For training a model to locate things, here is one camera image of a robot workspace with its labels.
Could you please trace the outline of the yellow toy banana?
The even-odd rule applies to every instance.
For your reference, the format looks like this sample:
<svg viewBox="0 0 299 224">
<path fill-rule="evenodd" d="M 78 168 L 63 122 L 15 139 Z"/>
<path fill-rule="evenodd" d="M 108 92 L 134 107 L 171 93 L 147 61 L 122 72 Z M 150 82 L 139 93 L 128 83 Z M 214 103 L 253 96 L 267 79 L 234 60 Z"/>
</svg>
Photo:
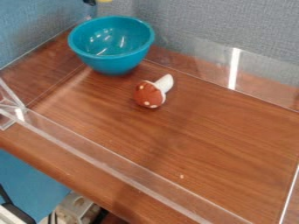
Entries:
<svg viewBox="0 0 299 224">
<path fill-rule="evenodd" d="M 96 3 L 110 3 L 112 2 L 114 0 L 96 0 Z"/>
</svg>

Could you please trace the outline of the blue plastic bowl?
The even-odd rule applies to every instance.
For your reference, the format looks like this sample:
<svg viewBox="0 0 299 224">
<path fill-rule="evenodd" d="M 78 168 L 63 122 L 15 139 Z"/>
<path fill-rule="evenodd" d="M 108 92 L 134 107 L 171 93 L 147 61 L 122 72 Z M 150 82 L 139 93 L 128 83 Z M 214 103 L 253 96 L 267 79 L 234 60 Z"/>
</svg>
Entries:
<svg viewBox="0 0 299 224">
<path fill-rule="evenodd" d="M 119 76 L 142 62 L 155 42 L 152 26 L 136 17 L 107 16 L 78 25 L 68 45 L 95 71 Z"/>
</svg>

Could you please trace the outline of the red white toy mushroom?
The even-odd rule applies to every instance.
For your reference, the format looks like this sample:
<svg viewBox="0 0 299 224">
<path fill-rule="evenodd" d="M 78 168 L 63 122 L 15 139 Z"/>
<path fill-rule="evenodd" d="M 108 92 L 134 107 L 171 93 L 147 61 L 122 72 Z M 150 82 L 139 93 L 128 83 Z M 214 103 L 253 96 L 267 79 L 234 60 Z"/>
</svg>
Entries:
<svg viewBox="0 0 299 224">
<path fill-rule="evenodd" d="M 139 106 L 159 108 L 166 102 L 166 94 L 174 87 L 174 77 L 166 74 L 156 82 L 142 80 L 135 86 L 134 99 Z"/>
</svg>

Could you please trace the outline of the grey power strip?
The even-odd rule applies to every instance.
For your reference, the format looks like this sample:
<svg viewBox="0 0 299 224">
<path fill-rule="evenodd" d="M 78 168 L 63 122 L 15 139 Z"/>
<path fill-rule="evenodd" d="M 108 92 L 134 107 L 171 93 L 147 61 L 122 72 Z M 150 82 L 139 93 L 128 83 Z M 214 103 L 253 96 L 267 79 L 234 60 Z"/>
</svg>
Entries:
<svg viewBox="0 0 299 224">
<path fill-rule="evenodd" d="M 50 214 L 47 224 L 91 224 L 100 210 L 92 200 L 71 192 Z"/>
</svg>

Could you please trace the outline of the clear acrylic tray wall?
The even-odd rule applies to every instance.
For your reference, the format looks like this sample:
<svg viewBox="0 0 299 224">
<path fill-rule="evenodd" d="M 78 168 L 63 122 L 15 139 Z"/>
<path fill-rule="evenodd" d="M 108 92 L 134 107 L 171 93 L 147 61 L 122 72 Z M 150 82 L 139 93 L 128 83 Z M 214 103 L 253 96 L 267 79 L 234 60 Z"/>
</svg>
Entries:
<svg viewBox="0 0 299 224">
<path fill-rule="evenodd" d="M 299 66 L 154 31 L 110 76 L 75 27 L 0 69 L 0 147 L 131 224 L 299 224 Z M 166 74 L 164 104 L 139 106 Z"/>
</svg>

